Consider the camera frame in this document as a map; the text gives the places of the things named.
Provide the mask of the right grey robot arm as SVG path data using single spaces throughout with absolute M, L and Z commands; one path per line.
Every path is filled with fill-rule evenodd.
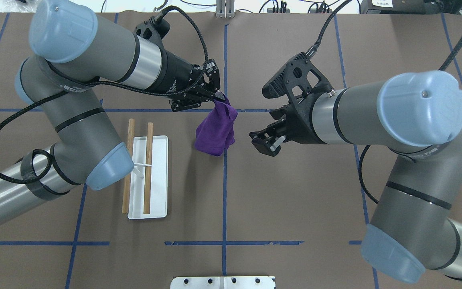
M 462 223 L 449 218 L 462 184 L 462 90 L 445 71 L 404 73 L 332 90 L 322 82 L 272 110 L 251 132 L 276 156 L 281 143 L 385 146 L 397 155 L 361 242 L 377 271 L 416 283 L 427 270 L 462 282 Z

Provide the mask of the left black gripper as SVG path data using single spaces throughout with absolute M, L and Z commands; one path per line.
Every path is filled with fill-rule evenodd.
M 173 112 L 199 108 L 209 101 L 225 101 L 224 94 L 220 92 L 220 70 L 214 59 L 209 59 L 206 65 L 200 67 L 169 51 L 163 51 L 160 73 L 156 79 L 156 92 L 176 93 L 188 88 L 193 82 L 196 84 L 193 88 L 195 97 L 170 100 Z

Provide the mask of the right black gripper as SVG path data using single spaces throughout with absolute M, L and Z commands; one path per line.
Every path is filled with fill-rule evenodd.
M 276 122 L 269 124 L 262 130 L 249 133 L 255 149 L 267 156 L 277 156 L 281 144 L 295 141 L 301 144 L 324 145 L 313 126 L 313 107 L 318 96 L 308 96 L 297 100 L 295 104 L 286 104 L 271 111 L 271 117 Z

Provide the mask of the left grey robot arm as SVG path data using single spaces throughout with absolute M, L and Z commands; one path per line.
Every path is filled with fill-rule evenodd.
M 194 27 L 202 65 L 167 51 L 165 15 L 177 11 Z M 93 88 L 109 85 L 169 101 L 172 111 L 225 100 L 219 71 L 194 21 L 168 6 L 134 31 L 69 0 L 43 0 L 29 31 L 33 55 L 15 76 L 15 90 L 29 106 L 0 123 L 40 108 L 59 141 L 34 149 L 0 171 L 0 225 L 68 194 L 77 185 L 100 190 L 132 172 L 134 163 Z

